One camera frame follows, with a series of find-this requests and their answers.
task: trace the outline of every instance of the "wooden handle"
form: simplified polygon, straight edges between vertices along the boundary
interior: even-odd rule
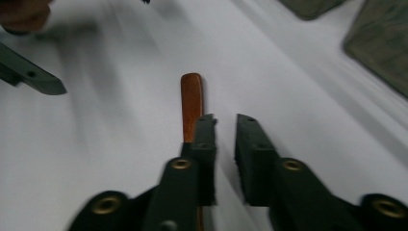
[[[181,105],[184,142],[192,142],[194,124],[199,117],[204,115],[203,89],[199,74],[190,73],[181,77]]]

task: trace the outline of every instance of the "metal grommet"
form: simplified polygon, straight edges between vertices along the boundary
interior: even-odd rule
[[[114,212],[121,205],[121,200],[117,196],[102,198],[92,205],[92,212],[98,215],[106,215]]]
[[[381,214],[391,218],[405,218],[405,211],[393,201],[379,199],[372,202],[372,206]]]
[[[175,160],[171,163],[171,167],[175,169],[186,169],[189,168],[190,166],[191,162],[183,159]]]
[[[302,170],[302,164],[298,161],[286,161],[283,167],[287,170]]]

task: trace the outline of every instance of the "gray object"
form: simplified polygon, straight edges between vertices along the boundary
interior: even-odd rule
[[[408,97],[408,1],[366,1],[344,40],[344,50]]]
[[[64,94],[63,82],[24,59],[10,48],[0,43],[0,79],[16,86],[20,82],[44,94]]]
[[[342,4],[345,0],[279,0],[303,20],[312,20]]]

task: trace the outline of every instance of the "white surface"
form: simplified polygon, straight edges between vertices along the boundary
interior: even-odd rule
[[[361,3],[304,22],[272,0],[61,0],[43,34],[1,34],[68,94],[0,83],[0,230],[65,230],[91,196],[155,185],[179,154],[189,72],[218,119],[216,230],[270,230],[242,205],[237,113],[339,197],[408,203],[408,104],[341,49]]]

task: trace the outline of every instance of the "brown object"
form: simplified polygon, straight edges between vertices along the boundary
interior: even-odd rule
[[[201,76],[197,73],[181,77],[181,107],[183,111],[183,139],[192,142],[194,124],[203,116],[203,90]]]

